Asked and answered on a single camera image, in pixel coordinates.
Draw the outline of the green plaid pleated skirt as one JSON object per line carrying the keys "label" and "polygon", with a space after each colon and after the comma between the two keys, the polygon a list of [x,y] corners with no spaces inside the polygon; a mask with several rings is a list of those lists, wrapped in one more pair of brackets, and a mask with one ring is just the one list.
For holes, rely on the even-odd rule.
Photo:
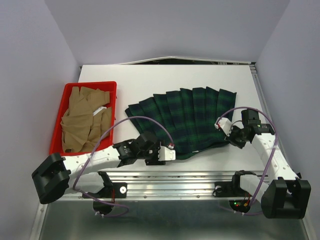
{"label": "green plaid pleated skirt", "polygon": [[235,92],[208,86],[181,88],[130,104],[125,113],[139,133],[153,133],[165,144],[173,140],[176,159],[186,160],[229,144],[215,123],[235,107],[236,97]]}

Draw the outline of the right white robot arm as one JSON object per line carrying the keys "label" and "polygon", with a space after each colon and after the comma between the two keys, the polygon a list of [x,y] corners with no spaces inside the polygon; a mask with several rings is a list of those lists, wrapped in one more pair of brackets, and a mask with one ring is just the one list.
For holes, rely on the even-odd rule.
{"label": "right white robot arm", "polygon": [[264,171],[261,176],[251,171],[236,171],[230,182],[231,192],[251,195],[251,199],[235,211],[245,213],[250,204],[258,201],[263,215],[268,219],[303,219],[306,214],[311,185],[301,179],[289,166],[278,147],[278,136],[270,123],[262,123],[259,111],[244,109],[241,112],[243,127],[234,125],[228,118],[221,118],[216,125],[231,145],[242,149],[250,143],[258,153]]}

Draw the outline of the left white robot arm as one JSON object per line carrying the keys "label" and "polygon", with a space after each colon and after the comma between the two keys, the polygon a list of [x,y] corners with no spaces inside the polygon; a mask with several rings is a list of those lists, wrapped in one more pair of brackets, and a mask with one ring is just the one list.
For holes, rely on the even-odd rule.
{"label": "left white robot arm", "polygon": [[116,143],[93,154],[49,155],[31,177],[41,204],[50,204],[66,194],[83,191],[106,197],[112,183],[102,171],[132,165],[144,160],[146,165],[163,165],[176,158],[172,146],[164,146],[150,132],[136,139]]}

